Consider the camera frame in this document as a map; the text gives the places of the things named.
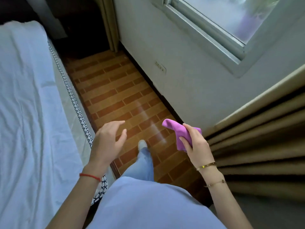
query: hand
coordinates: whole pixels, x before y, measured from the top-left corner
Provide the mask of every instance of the hand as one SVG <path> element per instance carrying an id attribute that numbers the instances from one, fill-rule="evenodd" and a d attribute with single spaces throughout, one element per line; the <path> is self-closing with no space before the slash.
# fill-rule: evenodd
<path id="1" fill-rule="evenodd" d="M 127 130 L 122 131 L 121 137 L 116 142 L 116 132 L 119 126 L 125 121 L 112 121 L 106 123 L 101 127 L 94 138 L 90 159 L 88 164 L 84 167 L 83 173 L 103 177 L 107 167 L 118 156 L 122 149 L 126 138 Z"/>
<path id="2" fill-rule="evenodd" d="M 215 162 L 210 146 L 200 132 L 187 124 L 183 124 L 183 126 L 191 135 L 193 148 L 184 137 L 180 137 L 180 140 L 183 142 L 186 152 L 195 168 Z"/>

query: purple cloth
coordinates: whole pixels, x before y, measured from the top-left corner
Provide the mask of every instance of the purple cloth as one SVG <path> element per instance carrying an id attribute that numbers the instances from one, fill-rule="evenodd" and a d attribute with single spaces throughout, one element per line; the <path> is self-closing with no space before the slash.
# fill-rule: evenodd
<path id="1" fill-rule="evenodd" d="M 173 120 L 170 120 L 170 119 L 165 119 L 162 123 L 162 126 L 175 131 L 176 141 L 177 141 L 177 150 L 186 151 L 182 141 L 179 139 L 179 137 L 181 137 L 181 136 L 184 137 L 189 142 L 190 146 L 193 147 L 191 135 L 189 134 L 188 130 L 183 125 L 179 124 L 176 121 L 173 121 Z"/>

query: bed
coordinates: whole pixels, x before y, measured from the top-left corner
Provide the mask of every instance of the bed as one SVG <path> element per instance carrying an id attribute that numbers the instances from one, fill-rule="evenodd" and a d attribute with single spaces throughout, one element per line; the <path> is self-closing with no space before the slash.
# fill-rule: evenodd
<path id="1" fill-rule="evenodd" d="M 0 228 L 44 228 L 78 180 L 94 131 L 44 28 L 0 26 Z M 99 184 L 99 201 L 111 169 Z"/>

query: foot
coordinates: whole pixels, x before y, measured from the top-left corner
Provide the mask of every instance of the foot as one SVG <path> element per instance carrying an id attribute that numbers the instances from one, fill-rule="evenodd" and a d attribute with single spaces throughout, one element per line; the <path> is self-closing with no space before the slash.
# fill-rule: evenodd
<path id="1" fill-rule="evenodd" d="M 138 150 L 139 150 L 139 152 L 143 148 L 147 148 L 147 144 L 146 144 L 146 142 L 144 140 L 140 140 L 139 143 L 138 143 Z"/>

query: light blue jeans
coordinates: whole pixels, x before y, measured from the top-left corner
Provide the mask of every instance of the light blue jeans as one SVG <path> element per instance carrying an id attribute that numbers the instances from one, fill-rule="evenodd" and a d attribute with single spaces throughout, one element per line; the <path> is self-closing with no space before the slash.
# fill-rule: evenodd
<path id="1" fill-rule="evenodd" d="M 143 181 L 154 181 L 153 160 L 148 148 L 139 151 L 137 161 L 128 167 L 121 177 L 132 177 Z"/>

